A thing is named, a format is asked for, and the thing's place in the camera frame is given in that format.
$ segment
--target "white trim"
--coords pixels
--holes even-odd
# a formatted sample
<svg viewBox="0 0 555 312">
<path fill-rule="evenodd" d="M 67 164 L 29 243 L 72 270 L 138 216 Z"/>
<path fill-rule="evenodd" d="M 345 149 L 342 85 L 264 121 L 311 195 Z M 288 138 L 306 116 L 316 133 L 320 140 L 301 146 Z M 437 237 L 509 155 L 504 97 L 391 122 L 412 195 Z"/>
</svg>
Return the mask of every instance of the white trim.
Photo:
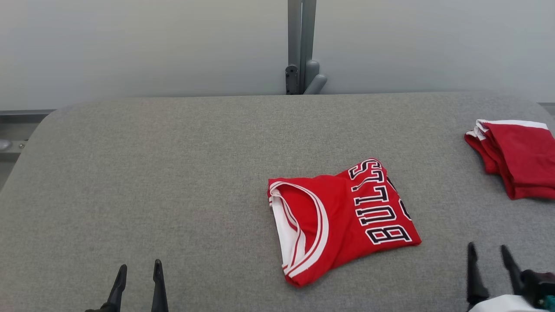
<svg viewBox="0 0 555 312">
<path fill-rule="evenodd" d="M 293 249 L 291 251 L 291 258 L 288 262 L 288 266 L 292 266 L 302 261 L 302 258 L 305 256 L 306 236 L 302 229 L 299 228 L 299 223 L 297 222 L 297 219 L 295 219 L 295 217 L 293 216 L 293 212 L 291 211 L 289 204 L 285 201 L 285 198 L 283 198 L 281 194 L 280 198 L 281 201 L 285 204 L 285 212 L 289 216 L 289 218 L 292 219 L 291 223 L 295 225 L 297 232 L 297 238 L 295 239 L 295 244 L 292 246 Z"/>
<path fill-rule="evenodd" d="M 296 240 L 297 233 L 287 222 L 281 199 L 274 196 L 272 198 L 271 206 L 274 211 L 277 235 L 279 236 L 281 258 L 283 259 L 283 265 L 287 266 L 291 258 L 292 245 Z"/>
<path fill-rule="evenodd" d="M 283 196 L 281 196 L 281 193 L 279 192 L 279 190 L 276 190 L 273 195 L 274 196 L 272 196 L 270 198 L 276 198 L 277 200 L 279 200 L 279 202 L 281 203 L 281 206 L 283 207 L 283 210 L 285 212 L 285 217 L 287 218 L 287 221 L 289 221 L 289 223 L 290 223 L 289 226 L 291 226 L 291 224 L 292 224 L 293 229 L 295 231 L 297 231 L 297 228 L 299 227 L 299 225 L 297 224 L 297 219 L 295 219 L 295 217 L 291 213 L 291 209 L 289 208 L 289 205 L 287 205 L 287 202 L 285 201 Z"/>
<path fill-rule="evenodd" d="M 299 185 L 296 185 L 293 183 L 287 183 L 287 182 L 280 182 L 280 181 L 274 182 L 272 183 L 272 185 L 270 185 L 269 187 L 270 194 L 276 196 L 277 193 L 279 193 L 279 191 L 276 188 L 280 185 L 289 185 L 291 187 L 297 188 L 305 192 L 308 196 L 310 196 L 314 201 L 316 214 L 318 217 L 316 238 L 314 239 L 314 242 L 310 247 L 309 251 L 302 257 L 302 259 L 300 259 L 300 261 L 294 261 L 295 264 L 293 264 L 293 261 L 289 262 L 288 267 L 284 270 L 286 275 L 288 275 L 290 278 L 293 278 L 294 276 L 298 275 L 299 273 L 311 267 L 314 263 L 316 263 L 316 261 L 318 261 L 318 259 L 322 255 L 322 252 L 324 251 L 324 247 L 326 246 L 326 243 L 327 243 L 327 238 L 329 236 L 329 230 L 330 230 L 329 221 L 327 219 L 327 213 L 324 208 L 324 204 L 322 203 L 320 198 L 316 196 L 316 194 Z M 302 231 L 297 224 L 297 233 L 299 232 L 302 232 Z M 302 243 L 302 239 L 300 239 L 300 237 L 301 235 L 299 235 L 298 242 Z"/>
<path fill-rule="evenodd" d="M 484 126 L 484 123 L 521 125 L 523 127 L 540 128 L 540 129 L 548 130 L 546 124 L 539 123 L 539 122 L 529 122 L 529 121 L 526 121 L 526 120 L 485 120 L 485 119 L 478 119 L 478 120 L 476 120 L 476 125 L 483 132 L 487 132 L 489 130 L 487 128 L 487 126 Z"/>
<path fill-rule="evenodd" d="M 483 141 L 486 139 L 486 136 L 480 131 L 480 128 L 478 126 L 474 127 L 474 133 L 476 133 L 476 137 L 480 141 Z"/>
</svg>

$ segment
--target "gray fabric surface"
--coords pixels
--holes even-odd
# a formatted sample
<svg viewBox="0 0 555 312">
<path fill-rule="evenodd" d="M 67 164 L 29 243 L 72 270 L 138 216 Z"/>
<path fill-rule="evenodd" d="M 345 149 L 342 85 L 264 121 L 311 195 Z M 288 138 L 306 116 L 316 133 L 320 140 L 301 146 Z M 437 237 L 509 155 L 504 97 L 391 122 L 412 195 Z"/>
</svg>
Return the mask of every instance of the gray fabric surface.
<svg viewBox="0 0 555 312">
<path fill-rule="evenodd" d="M 128 265 L 122 311 L 464 311 L 466 245 L 509 293 L 499 253 L 555 270 L 555 204 L 511 201 L 463 140 L 477 118 L 553 119 L 495 93 L 122 99 L 47 117 L 0 193 L 3 311 L 84 311 Z M 376 157 L 422 238 L 295 289 L 280 269 L 267 179 Z"/>
</svg>

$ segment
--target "metal bracket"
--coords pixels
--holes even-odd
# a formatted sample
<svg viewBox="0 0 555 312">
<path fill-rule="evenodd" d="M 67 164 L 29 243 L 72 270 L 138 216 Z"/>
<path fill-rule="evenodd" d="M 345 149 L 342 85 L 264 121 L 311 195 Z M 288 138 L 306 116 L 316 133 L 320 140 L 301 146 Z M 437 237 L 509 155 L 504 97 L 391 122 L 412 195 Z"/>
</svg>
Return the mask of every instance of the metal bracket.
<svg viewBox="0 0 555 312">
<path fill-rule="evenodd" d="M 6 144 L 6 148 L 0 150 L 1 154 L 21 154 L 21 150 L 27 145 L 27 140 L 2 140 L 3 142 L 9 142 Z"/>
<path fill-rule="evenodd" d="M 300 94 L 299 69 L 295 65 L 289 65 L 285 69 L 285 94 Z"/>
<path fill-rule="evenodd" d="M 11 147 L 12 147 L 12 141 L 0 139 L 0 152 L 8 150 Z"/>
<path fill-rule="evenodd" d="M 316 0 L 288 0 L 286 94 L 318 94 L 327 82 L 326 76 L 320 75 L 320 64 L 312 59 L 315 19 Z"/>
</svg>

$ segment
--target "armhole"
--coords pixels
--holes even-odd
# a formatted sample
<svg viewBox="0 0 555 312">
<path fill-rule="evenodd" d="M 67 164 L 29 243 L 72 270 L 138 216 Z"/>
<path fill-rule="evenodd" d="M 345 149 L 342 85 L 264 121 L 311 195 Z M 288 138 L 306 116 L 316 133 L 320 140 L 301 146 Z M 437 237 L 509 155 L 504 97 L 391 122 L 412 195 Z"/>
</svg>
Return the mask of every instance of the armhole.
<svg viewBox="0 0 555 312">
<path fill-rule="evenodd" d="M 318 217 L 318 227 L 316 231 L 316 239 L 310 247 L 305 251 L 305 235 L 299 227 L 295 216 L 292 214 L 285 199 L 281 196 L 277 189 L 280 185 L 289 185 L 306 193 L 314 201 L 314 209 Z M 327 213 L 324 209 L 322 201 L 310 190 L 296 184 L 287 182 L 274 182 L 269 187 L 270 204 L 274 211 L 274 218 L 277 226 L 277 233 L 280 239 L 281 256 L 283 258 L 284 273 L 292 278 L 311 267 L 321 256 L 327 243 L 329 235 L 329 222 Z"/>
</svg>

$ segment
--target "folded red shorts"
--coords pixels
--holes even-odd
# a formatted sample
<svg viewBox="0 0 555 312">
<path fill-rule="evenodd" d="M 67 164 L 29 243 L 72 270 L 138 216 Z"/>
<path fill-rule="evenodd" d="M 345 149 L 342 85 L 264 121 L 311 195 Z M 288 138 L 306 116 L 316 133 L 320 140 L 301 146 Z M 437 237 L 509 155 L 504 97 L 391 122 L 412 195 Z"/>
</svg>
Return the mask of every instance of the folded red shorts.
<svg viewBox="0 0 555 312">
<path fill-rule="evenodd" d="M 555 139 L 546 124 L 479 119 L 465 140 L 482 156 L 486 172 L 501 175 L 511 199 L 555 199 Z"/>
<path fill-rule="evenodd" d="M 285 279 L 296 287 L 356 258 L 421 243 L 375 158 L 335 176 L 270 179 L 268 197 Z"/>
</svg>

